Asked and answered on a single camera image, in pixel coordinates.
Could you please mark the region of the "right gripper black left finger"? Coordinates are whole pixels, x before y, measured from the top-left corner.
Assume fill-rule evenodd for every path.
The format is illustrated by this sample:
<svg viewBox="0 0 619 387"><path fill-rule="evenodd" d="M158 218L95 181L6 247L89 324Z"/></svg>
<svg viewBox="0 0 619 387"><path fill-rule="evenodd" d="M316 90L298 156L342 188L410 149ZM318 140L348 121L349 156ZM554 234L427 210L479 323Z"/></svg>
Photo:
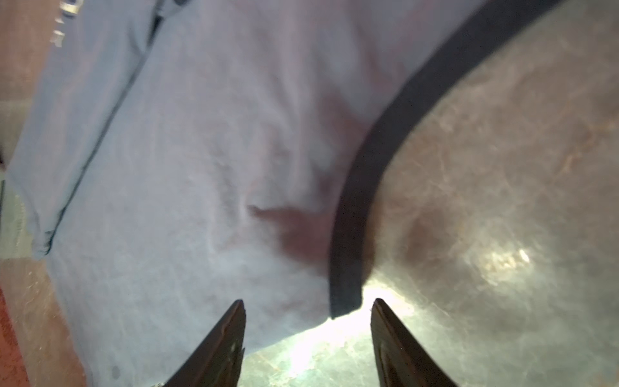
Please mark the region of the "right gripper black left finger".
<svg viewBox="0 0 619 387"><path fill-rule="evenodd" d="M246 311L234 301L164 387L236 387L243 364Z"/></svg>

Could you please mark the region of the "grey blue tank top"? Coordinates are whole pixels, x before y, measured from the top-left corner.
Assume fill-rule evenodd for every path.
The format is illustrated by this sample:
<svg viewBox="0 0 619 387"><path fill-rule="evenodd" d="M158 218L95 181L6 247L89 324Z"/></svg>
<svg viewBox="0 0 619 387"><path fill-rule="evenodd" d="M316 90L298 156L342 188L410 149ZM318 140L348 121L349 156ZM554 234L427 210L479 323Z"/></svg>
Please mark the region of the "grey blue tank top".
<svg viewBox="0 0 619 387"><path fill-rule="evenodd" d="M90 386L362 303L394 153L551 1L63 1L8 165Z"/></svg>

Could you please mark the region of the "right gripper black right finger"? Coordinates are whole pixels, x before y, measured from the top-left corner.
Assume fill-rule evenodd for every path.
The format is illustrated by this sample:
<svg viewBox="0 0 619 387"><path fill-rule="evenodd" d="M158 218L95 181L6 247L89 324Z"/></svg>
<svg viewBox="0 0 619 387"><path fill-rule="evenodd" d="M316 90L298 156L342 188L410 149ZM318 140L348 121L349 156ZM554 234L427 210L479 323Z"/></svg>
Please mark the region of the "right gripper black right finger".
<svg viewBox="0 0 619 387"><path fill-rule="evenodd" d="M381 298L372 305L372 344L382 387L456 387Z"/></svg>

